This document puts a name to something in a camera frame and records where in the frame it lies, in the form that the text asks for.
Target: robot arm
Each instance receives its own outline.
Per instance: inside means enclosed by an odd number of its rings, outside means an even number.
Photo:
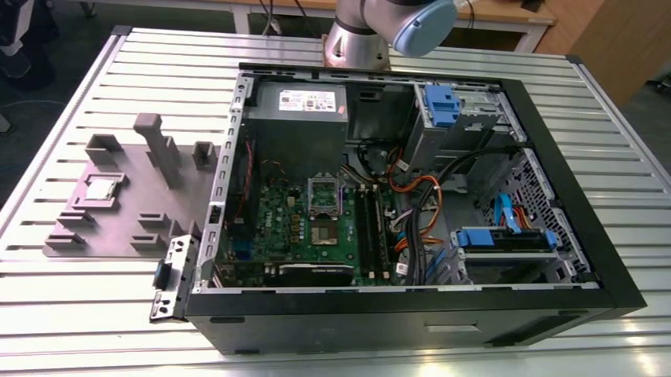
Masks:
[[[403,55],[426,55],[458,19],[454,0],[341,0],[326,40],[333,67],[386,69],[389,44]]]

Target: metal chassis frame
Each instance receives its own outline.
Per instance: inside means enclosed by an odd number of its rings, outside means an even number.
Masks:
[[[367,72],[337,68],[292,67],[266,64],[240,64],[240,69],[254,71],[254,75],[243,74],[232,99],[231,129],[228,141],[223,150],[223,161],[231,163],[226,150],[235,149],[238,139],[236,130],[240,126],[240,108],[244,98],[250,94],[252,78],[258,79],[267,75],[283,75],[296,80],[330,79],[337,81],[375,81],[427,83],[439,82],[442,79],[465,80],[483,84],[498,84],[506,93],[513,111],[521,121],[531,141],[539,163],[545,168],[549,184],[561,198],[555,205],[566,213],[566,219],[577,229],[581,245],[587,250],[590,263],[599,273],[602,289],[595,290],[551,290],[551,291],[414,291],[405,292],[406,299],[399,302],[394,294],[278,294],[278,295],[206,295],[200,281],[203,275],[212,267],[210,256],[218,246],[218,235],[222,229],[222,221],[208,224],[203,233],[203,246],[199,253],[198,267],[194,278],[194,289],[188,298],[186,317],[202,316],[246,316],[246,315],[292,315],[318,313],[393,313],[414,311],[451,311],[451,310],[489,310],[489,309],[558,309],[561,311],[582,311],[585,308],[602,308],[605,312],[593,318],[582,318],[582,321],[619,317],[646,306],[643,297],[634,284],[625,264],[619,259],[615,247],[601,225],[599,219],[590,206],[586,195],[582,192],[578,181],[571,172],[561,150],[546,128],[537,107],[531,102],[523,84],[509,79],[475,79],[462,76],[441,76],[427,74],[410,74],[394,72]],[[228,175],[214,186],[211,208],[222,206],[226,200],[226,187]],[[575,326],[554,328],[551,334]],[[551,334],[543,334],[529,339],[535,342]]]

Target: sticker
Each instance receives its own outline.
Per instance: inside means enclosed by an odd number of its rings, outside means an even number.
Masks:
[[[397,166],[402,171],[409,171],[410,165],[402,159],[399,159]]]
[[[409,265],[405,263],[397,263],[397,273],[399,275],[409,275]]]
[[[337,112],[337,92],[283,90],[280,110],[286,112]]]

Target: power supply label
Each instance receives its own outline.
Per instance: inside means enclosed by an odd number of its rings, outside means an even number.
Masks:
[[[283,90],[280,110],[286,112],[337,112],[337,92]]]

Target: slotted aluminum table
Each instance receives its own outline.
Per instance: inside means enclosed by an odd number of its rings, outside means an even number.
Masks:
[[[112,35],[0,212],[0,371],[140,375],[667,375],[671,190],[590,73],[565,57],[439,49],[398,71],[521,79],[645,293],[649,307],[530,347],[224,357],[191,324],[148,323],[155,261],[50,260],[43,241],[92,134],[144,143],[138,112],[180,145],[223,140],[242,61],[320,65],[320,42],[134,29]]]

